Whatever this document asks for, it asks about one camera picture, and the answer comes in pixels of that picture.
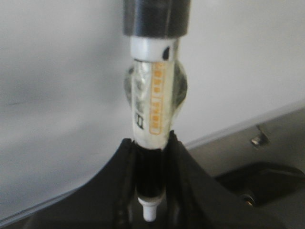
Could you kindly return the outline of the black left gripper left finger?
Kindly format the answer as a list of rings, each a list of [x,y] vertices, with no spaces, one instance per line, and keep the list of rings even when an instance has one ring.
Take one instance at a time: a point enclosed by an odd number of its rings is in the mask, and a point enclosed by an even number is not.
[[[1,223],[2,229],[129,229],[136,154],[125,138],[110,161],[86,184]]]

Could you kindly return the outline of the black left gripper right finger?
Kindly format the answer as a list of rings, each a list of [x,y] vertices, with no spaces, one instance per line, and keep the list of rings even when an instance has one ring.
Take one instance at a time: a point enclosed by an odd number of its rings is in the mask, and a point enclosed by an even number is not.
[[[265,162],[251,160],[249,154],[240,146],[225,146],[224,139],[188,151],[171,133],[166,163],[168,227],[283,229],[285,225],[279,219],[241,200],[215,179],[245,165]]]

